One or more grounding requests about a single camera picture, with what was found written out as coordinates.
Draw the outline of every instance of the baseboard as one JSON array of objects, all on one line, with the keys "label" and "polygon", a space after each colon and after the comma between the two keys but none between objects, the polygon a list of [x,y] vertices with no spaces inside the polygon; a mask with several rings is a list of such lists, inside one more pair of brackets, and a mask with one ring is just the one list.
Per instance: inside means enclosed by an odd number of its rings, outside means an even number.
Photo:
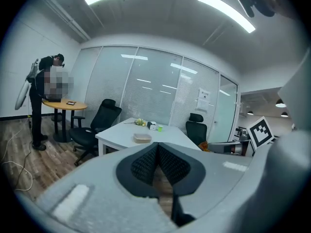
[{"label": "baseboard", "polygon": [[[54,115],[54,113],[43,113],[41,114],[42,117],[48,117],[48,116],[52,116]],[[9,120],[18,120],[18,119],[23,119],[23,118],[27,118],[28,115],[21,115],[21,116],[5,116],[5,117],[0,117],[0,121],[9,121]]]}]

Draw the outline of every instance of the table leg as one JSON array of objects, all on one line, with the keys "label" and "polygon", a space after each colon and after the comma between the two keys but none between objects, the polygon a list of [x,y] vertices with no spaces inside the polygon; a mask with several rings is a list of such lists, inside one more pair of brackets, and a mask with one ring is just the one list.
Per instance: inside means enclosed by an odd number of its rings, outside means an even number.
[{"label": "table leg", "polygon": [[70,127],[73,129],[73,117],[74,116],[74,110],[71,111],[71,119],[70,119]]},{"label": "table leg", "polygon": [[55,134],[58,134],[57,117],[58,117],[58,110],[54,109],[54,130],[55,130]]},{"label": "table leg", "polygon": [[106,154],[106,145],[102,141],[98,141],[98,156]]},{"label": "table leg", "polygon": [[67,142],[67,136],[66,136],[66,110],[62,110],[62,133],[63,133],[63,141]]}]

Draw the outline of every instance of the black pants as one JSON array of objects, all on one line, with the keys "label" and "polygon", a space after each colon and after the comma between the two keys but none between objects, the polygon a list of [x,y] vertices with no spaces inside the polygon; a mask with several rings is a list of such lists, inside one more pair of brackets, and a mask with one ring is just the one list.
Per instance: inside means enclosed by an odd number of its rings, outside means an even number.
[{"label": "black pants", "polygon": [[41,144],[41,106],[42,98],[38,95],[35,85],[32,84],[29,91],[29,98],[31,101],[31,107],[33,109],[33,144],[39,146]]}]

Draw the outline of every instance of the black table leg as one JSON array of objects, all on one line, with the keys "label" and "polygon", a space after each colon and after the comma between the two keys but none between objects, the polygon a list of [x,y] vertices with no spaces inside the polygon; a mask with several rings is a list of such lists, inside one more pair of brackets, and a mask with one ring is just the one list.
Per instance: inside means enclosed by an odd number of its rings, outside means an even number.
[{"label": "black table leg", "polygon": [[73,129],[73,117],[74,116],[74,110],[71,111],[71,120],[70,120],[70,127]]},{"label": "black table leg", "polygon": [[66,136],[66,110],[62,111],[62,133],[63,133],[63,141],[67,142],[67,136]]},{"label": "black table leg", "polygon": [[54,129],[55,129],[55,134],[58,134],[57,117],[58,117],[58,110],[54,109]]}]

